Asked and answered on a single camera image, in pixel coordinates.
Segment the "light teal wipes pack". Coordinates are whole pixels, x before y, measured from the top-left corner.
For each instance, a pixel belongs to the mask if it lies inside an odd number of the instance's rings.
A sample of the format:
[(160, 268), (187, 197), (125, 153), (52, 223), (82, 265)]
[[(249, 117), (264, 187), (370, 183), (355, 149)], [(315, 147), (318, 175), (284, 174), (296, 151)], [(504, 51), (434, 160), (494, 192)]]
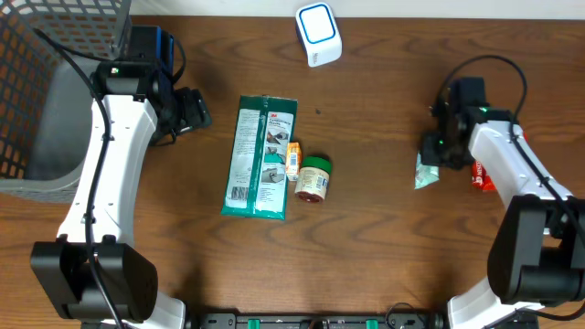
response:
[(426, 165), (421, 161), (420, 153), (417, 153), (417, 161), (415, 165), (414, 189), (422, 189), (440, 180), (439, 167), (434, 165)]

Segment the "narrow red stick packet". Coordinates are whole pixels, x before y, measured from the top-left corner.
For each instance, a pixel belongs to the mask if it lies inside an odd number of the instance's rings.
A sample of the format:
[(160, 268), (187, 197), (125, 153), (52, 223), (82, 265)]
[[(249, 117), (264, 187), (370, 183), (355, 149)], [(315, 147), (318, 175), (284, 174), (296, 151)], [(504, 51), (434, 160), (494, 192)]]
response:
[(484, 166), (475, 161), (472, 165), (472, 185), (482, 191), (495, 191), (495, 185)]

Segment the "green white packet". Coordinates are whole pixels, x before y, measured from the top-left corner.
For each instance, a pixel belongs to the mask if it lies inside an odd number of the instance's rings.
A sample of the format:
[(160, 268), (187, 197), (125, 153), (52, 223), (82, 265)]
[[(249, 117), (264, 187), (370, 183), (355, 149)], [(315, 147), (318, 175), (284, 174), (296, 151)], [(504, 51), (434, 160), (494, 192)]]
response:
[(239, 99), (223, 215), (285, 219), (286, 153), (297, 107), (296, 100), (271, 96)]

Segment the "small orange white carton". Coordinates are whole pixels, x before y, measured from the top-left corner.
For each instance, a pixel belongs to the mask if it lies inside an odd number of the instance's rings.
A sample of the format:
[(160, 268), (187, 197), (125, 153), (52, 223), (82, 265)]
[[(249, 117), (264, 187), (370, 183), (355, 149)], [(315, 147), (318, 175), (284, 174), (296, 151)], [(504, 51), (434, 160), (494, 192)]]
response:
[(301, 169), (302, 149), (298, 142), (291, 142), (287, 145), (285, 174), (287, 178), (296, 182)]

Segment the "green lid jar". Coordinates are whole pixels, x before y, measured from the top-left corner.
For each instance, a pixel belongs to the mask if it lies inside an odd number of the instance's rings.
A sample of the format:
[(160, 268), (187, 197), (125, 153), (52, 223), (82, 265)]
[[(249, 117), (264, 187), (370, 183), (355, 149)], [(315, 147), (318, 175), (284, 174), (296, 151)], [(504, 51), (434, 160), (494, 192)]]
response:
[(325, 200), (332, 172), (329, 160), (318, 156), (303, 159), (294, 194), (307, 203), (321, 203)]

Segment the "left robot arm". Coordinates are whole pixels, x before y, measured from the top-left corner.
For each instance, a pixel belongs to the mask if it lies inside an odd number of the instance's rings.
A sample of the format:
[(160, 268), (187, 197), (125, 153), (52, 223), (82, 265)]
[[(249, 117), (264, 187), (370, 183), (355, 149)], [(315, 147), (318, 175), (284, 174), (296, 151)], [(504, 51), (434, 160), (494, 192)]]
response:
[(128, 48), (81, 79), (92, 97), (90, 141), (77, 192), (58, 234), (38, 241), (30, 265), (59, 317), (85, 328), (175, 328), (195, 322), (161, 292), (156, 267), (135, 250), (133, 220), (146, 150), (208, 127), (201, 93), (178, 88), (183, 48), (157, 26), (136, 26)]

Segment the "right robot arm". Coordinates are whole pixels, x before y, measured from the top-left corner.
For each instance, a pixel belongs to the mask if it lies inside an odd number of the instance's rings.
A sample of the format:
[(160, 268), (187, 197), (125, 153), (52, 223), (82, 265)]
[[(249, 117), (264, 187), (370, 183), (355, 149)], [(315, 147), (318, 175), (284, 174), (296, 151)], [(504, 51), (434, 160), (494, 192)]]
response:
[(505, 216), (488, 256), (487, 275), (451, 298), (451, 328), (496, 328), (532, 319), (544, 307), (584, 300), (584, 202), (537, 159), (512, 113), (494, 109), (481, 78), (443, 88), (431, 114), (438, 128), (420, 148), (424, 165), (479, 164)]

